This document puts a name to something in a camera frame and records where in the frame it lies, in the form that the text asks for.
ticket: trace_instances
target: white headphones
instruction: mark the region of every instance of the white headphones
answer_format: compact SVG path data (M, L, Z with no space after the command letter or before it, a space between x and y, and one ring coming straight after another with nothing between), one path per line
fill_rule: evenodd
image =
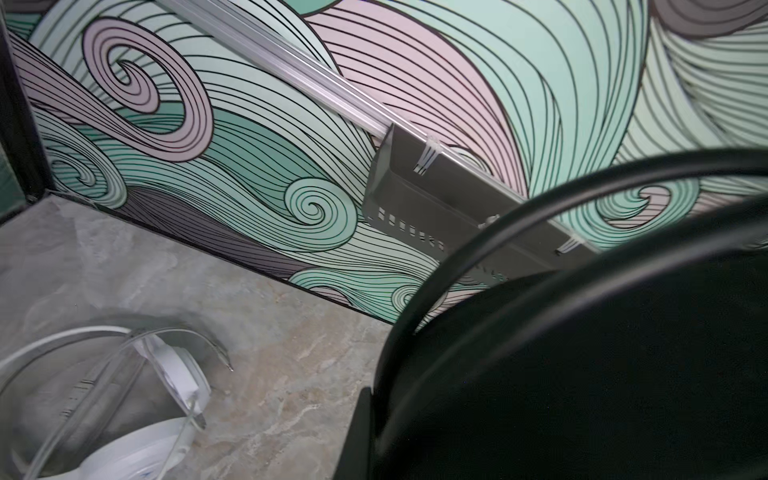
M210 385L192 355L169 346L158 333L184 332L199 336L213 348L230 369L229 357L221 347L194 330L163 328L134 331L119 326L89 326L66 330L33 342L0 361L0 393L26 366L63 344L94 336L122 335L126 340L107 355L72 390L66 413L29 465L21 472L24 480L36 480L58 443L83 419L88 406L103 393L109 372L121 368L121 355L129 347L146 359L186 416L155 423L120 437L90 454L78 468L49 480L160 480L189 452L196 430L205 428L203 410L210 399Z

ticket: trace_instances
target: black fabric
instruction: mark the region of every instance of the black fabric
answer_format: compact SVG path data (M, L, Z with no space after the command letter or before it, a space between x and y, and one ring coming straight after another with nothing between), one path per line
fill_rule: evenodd
M529 287L497 286L424 328L414 352L424 350L406 359L411 372L398 376L392 404L449 337ZM379 459L379 477L768 475L766 292L764 253L629 290L446 398L396 455Z

